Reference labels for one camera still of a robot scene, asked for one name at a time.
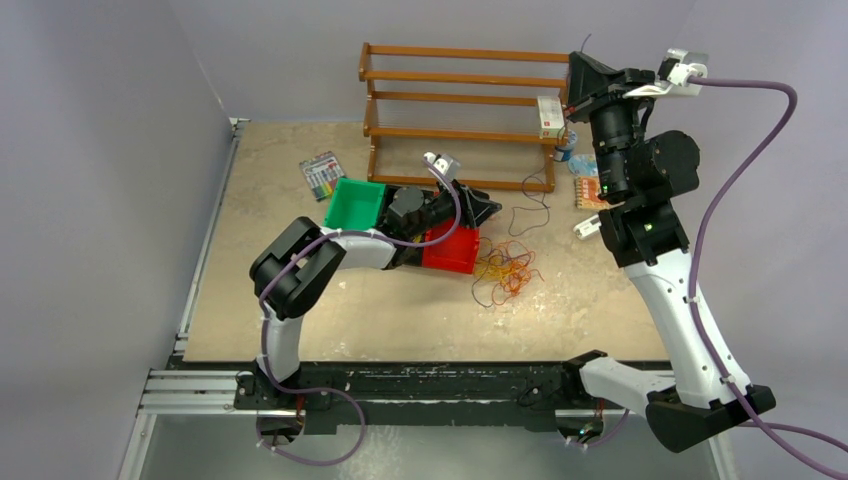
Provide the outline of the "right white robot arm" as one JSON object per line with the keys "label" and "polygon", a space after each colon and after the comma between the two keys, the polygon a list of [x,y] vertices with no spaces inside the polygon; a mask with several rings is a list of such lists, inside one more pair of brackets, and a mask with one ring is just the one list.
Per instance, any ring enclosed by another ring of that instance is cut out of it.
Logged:
{"label": "right white robot arm", "polygon": [[694,257],[673,208],[695,190],[700,150],[679,130],[646,136],[656,99],[695,95],[705,57],[672,49],[658,71],[615,69],[574,51],[567,113],[590,126],[600,181],[600,233],[636,287],[670,358],[661,377],[592,351],[570,360],[561,381],[576,407],[604,399],[644,417],[669,451],[683,452],[772,409],[770,388],[755,385],[726,345],[695,280]]}

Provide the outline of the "green plastic bin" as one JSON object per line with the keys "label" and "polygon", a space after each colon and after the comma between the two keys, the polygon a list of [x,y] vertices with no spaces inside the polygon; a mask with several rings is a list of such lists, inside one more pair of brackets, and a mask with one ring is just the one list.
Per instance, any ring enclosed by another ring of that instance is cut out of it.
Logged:
{"label": "green plastic bin", "polygon": [[341,178],[336,184],[323,224],[332,229],[368,230],[377,224],[386,186]]}

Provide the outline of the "black plastic bin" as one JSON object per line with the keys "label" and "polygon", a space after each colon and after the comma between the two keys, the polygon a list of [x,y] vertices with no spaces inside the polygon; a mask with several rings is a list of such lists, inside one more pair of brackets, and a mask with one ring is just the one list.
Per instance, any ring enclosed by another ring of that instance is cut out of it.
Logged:
{"label": "black plastic bin", "polygon": [[401,187],[390,191],[388,203],[380,217],[382,230],[399,230],[406,227],[411,215],[420,207],[419,193],[411,187]]}

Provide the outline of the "red plastic bin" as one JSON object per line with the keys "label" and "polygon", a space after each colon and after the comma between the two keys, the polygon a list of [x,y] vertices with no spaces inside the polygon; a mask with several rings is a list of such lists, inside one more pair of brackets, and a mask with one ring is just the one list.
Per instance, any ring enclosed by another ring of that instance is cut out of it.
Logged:
{"label": "red plastic bin", "polygon": [[458,226],[444,241],[423,249],[421,265],[430,269],[472,274],[479,247],[479,230]]}

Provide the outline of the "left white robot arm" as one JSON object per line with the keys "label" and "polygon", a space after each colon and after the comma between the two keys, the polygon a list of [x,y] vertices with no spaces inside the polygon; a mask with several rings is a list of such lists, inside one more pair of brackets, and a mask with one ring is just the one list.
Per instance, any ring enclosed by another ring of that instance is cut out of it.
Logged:
{"label": "left white robot arm", "polygon": [[340,270],[419,267],[469,274],[480,227],[502,209],[483,191],[454,181],[428,191],[349,181],[324,225],[296,218],[253,262],[249,277],[262,311],[259,395],[272,408],[297,399],[305,314]]}

